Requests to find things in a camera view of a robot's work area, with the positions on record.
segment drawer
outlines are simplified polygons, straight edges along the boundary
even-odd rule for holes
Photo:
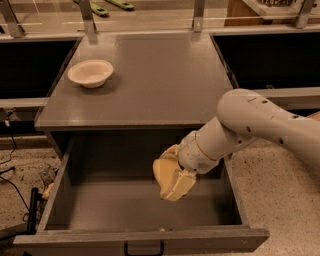
[[[186,129],[74,133],[35,235],[15,245],[36,255],[187,255],[253,251],[229,158],[177,202],[160,200],[154,159]]]

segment bowl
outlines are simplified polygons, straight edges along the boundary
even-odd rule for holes
[[[104,60],[86,60],[69,69],[71,81],[86,88],[96,88],[103,85],[113,73],[113,66]]]

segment green object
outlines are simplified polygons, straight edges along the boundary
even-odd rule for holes
[[[73,0],[73,2],[79,4],[79,0]],[[108,12],[106,9],[100,7],[100,6],[97,5],[97,4],[94,4],[94,3],[91,3],[91,2],[90,2],[90,7],[91,7],[91,11],[92,11],[93,13],[95,13],[96,15],[100,16],[100,17],[107,17],[107,16],[109,16],[109,12]]]
[[[122,1],[122,0],[106,0],[106,1],[120,7],[121,9],[126,10],[126,11],[133,11],[134,10],[134,6],[132,4],[129,4],[129,3]]]

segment metal post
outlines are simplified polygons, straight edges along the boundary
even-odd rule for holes
[[[194,32],[202,31],[205,2],[205,0],[194,0],[194,14],[192,22]]]
[[[82,14],[83,24],[84,24],[84,30],[89,38],[89,41],[95,41],[97,38],[96,37],[97,28],[92,16],[90,0],[80,0],[79,5],[80,5],[81,14]]]
[[[12,37],[22,37],[24,29],[19,25],[18,19],[14,14],[9,0],[0,0],[0,12],[2,13]]]
[[[316,0],[304,0],[298,17],[295,20],[296,28],[304,28],[308,24],[308,19]]]

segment black panel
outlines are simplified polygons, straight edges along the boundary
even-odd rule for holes
[[[320,86],[320,33],[213,36],[241,88]]]
[[[75,42],[0,43],[0,98],[47,96]]]

